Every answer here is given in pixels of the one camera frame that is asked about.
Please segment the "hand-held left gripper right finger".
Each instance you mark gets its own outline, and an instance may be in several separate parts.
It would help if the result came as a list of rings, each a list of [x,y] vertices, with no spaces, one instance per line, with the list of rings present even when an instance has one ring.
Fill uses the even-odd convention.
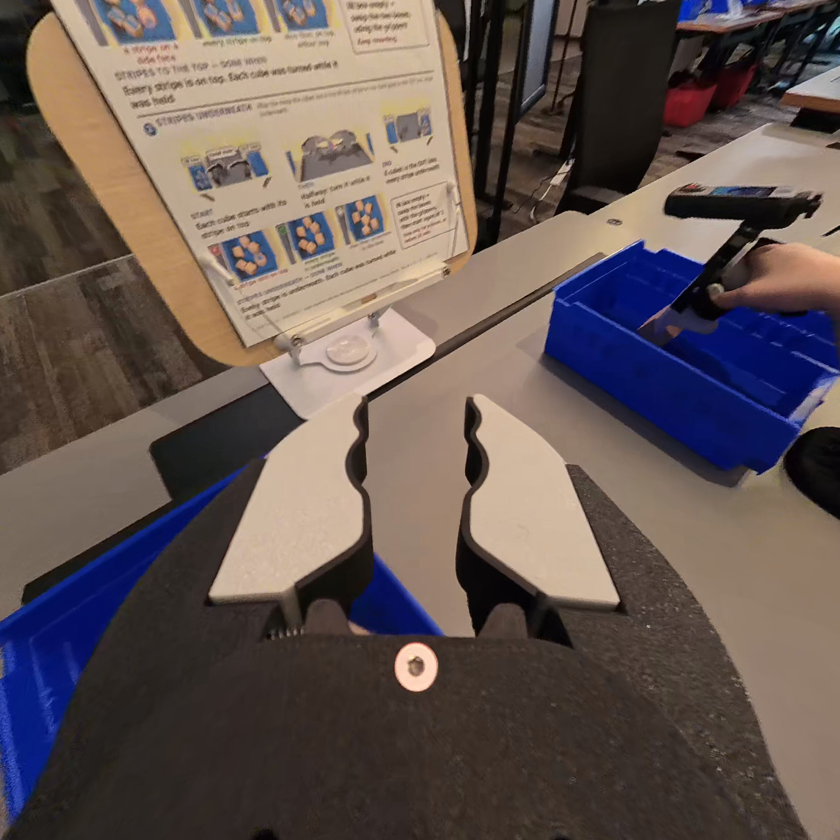
[[[482,394],[465,401],[464,437],[459,585],[472,628],[503,604],[530,631],[563,610],[615,614],[622,599],[564,458]]]

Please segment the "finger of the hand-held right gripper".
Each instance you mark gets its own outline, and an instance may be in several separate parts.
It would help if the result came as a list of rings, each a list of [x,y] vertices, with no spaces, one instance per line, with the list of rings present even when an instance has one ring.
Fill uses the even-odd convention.
[[[663,347],[686,328],[688,309],[663,308],[637,329],[637,335],[649,343]]]

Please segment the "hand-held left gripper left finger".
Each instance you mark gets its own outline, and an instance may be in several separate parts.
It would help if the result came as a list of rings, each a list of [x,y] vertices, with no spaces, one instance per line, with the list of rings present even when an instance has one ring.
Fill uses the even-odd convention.
[[[285,628],[332,601],[345,617],[372,583],[371,500],[364,488],[368,401],[350,394],[284,437],[264,457],[207,598],[268,604]]]

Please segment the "blue plastic bin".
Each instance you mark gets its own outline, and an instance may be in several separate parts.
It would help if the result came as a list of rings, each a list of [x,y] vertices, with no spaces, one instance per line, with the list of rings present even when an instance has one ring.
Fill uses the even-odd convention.
[[[153,511],[31,581],[1,624],[2,792],[13,825],[32,798],[81,673],[157,557],[240,470]]]
[[[723,470],[763,473],[838,379],[833,323],[732,310],[659,348],[637,329],[702,264],[639,240],[554,290],[545,353]]]

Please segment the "person's right hand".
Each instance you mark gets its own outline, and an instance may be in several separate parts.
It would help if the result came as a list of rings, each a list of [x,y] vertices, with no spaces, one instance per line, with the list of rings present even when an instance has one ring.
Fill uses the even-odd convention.
[[[709,288],[723,309],[824,312],[839,319],[839,257],[802,244],[753,248]]]

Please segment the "black table mat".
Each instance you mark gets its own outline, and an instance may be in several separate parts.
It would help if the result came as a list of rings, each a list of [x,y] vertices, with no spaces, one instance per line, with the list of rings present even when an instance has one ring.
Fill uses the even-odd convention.
[[[149,455],[169,496],[166,504],[28,582],[20,605],[31,603],[201,491],[265,455],[302,424],[279,393],[264,385],[156,439]]]

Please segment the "red storage bin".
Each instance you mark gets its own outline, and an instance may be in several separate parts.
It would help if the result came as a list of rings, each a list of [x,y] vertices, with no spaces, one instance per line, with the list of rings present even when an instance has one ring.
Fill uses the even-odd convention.
[[[738,105],[753,83],[756,69],[757,62],[751,59],[725,66],[718,75],[710,109],[722,111]]]
[[[686,80],[666,94],[664,126],[687,128],[703,119],[718,88],[714,79]]]

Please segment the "black chair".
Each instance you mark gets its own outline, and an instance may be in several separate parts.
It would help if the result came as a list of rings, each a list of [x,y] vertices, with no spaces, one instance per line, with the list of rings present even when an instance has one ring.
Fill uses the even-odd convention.
[[[558,213],[593,214],[641,185],[664,128],[679,8],[591,7],[573,101],[574,162]]]

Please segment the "wooden background desk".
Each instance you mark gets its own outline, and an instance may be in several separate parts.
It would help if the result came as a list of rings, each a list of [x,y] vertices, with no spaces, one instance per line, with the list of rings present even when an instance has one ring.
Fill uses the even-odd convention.
[[[838,2],[766,2],[741,6],[735,14],[701,14],[678,22],[673,46],[672,69],[681,68],[681,46],[700,39],[706,51],[699,63],[701,74],[711,74],[725,67],[740,45],[747,45],[749,54],[762,62],[772,43],[790,30],[794,39],[801,39],[811,25],[831,23],[838,13]]]

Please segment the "black cushion pad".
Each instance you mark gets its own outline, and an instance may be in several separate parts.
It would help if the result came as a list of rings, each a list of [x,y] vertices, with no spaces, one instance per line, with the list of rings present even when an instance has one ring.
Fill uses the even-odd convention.
[[[839,428],[817,427],[799,436],[782,466],[792,485],[839,519]]]

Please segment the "grey framed panel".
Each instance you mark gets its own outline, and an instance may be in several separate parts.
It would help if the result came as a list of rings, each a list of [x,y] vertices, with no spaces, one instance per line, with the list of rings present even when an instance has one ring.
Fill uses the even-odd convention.
[[[544,96],[550,73],[559,1],[527,1],[522,9],[515,101],[518,119]]]

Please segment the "black metal frame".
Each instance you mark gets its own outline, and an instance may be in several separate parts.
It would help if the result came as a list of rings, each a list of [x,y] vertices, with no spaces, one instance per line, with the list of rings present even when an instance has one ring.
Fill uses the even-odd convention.
[[[508,113],[522,63],[528,2],[462,2],[465,22],[458,32],[472,184],[478,233],[476,253],[494,245],[505,206],[502,158]]]

